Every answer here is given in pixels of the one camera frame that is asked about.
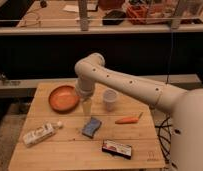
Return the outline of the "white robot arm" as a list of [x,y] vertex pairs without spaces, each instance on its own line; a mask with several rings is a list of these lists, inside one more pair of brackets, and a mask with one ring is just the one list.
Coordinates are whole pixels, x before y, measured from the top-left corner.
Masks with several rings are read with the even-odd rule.
[[76,91],[87,99],[100,83],[170,115],[173,131],[170,171],[203,171],[203,88],[185,90],[171,84],[116,72],[92,53],[75,64]]

